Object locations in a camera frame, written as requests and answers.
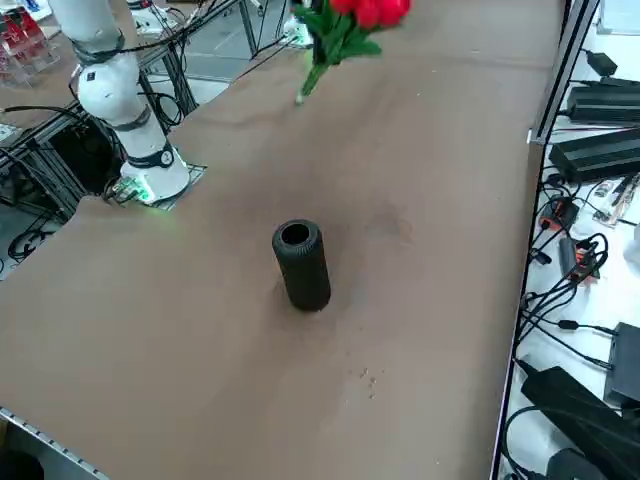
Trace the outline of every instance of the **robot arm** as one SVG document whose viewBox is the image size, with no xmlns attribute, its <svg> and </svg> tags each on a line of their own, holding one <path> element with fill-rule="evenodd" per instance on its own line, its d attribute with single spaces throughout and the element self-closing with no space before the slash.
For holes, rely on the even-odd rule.
<svg viewBox="0 0 640 480">
<path fill-rule="evenodd" d="M 49 0 L 49 5 L 82 66 L 80 104 L 113 129 L 127 153 L 122 176 L 143 187 L 139 199 L 147 204 L 180 194 L 189 183 L 188 168 L 146 98 L 138 95 L 136 54 L 126 51 L 108 0 Z"/>
</svg>

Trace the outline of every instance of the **red flowers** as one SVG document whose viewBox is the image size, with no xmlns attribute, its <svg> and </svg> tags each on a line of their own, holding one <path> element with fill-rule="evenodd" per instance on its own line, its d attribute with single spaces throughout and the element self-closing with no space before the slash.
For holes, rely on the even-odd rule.
<svg viewBox="0 0 640 480">
<path fill-rule="evenodd" d="M 365 29 L 394 27 L 409 13 L 411 0 L 330 0 L 337 12 L 355 14 L 358 25 Z"/>
</svg>

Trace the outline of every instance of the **brown table surface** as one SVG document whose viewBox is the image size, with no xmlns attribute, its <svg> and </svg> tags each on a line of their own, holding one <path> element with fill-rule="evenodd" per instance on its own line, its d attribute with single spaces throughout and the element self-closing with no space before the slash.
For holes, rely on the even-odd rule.
<svg viewBox="0 0 640 480">
<path fill-rule="evenodd" d="M 2 285 L 0 404 L 118 480 L 487 478 L 560 3 L 420 2 L 301 108 L 281 53 L 197 110 L 173 212 L 85 200 Z M 315 315 L 271 251 L 295 217 Z"/>
</svg>

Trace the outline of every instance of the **artificial flower bouquet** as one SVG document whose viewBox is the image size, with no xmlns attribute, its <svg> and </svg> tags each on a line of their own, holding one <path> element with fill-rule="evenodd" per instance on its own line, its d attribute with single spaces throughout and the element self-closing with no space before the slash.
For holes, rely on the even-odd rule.
<svg viewBox="0 0 640 480">
<path fill-rule="evenodd" d="M 398 26 L 410 9 L 411 0 L 321 0 L 320 8 L 295 7 L 294 15 L 316 43 L 298 103 L 311 94 L 330 67 L 350 57 L 380 55 L 382 49 L 369 35 Z"/>
</svg>

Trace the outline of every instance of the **black cylinder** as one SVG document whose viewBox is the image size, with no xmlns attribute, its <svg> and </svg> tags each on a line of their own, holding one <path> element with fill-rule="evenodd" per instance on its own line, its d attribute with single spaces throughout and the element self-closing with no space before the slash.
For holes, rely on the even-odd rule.
<svg viewBox="0 0 640 480">
<path fill-rule="evenodd" d="M 278 227 L 272 245 L 292 305 L 307 312 L 322 310 L 331 298 L 331 285 L 318 226 L 291 220 Z"/>
</svg>

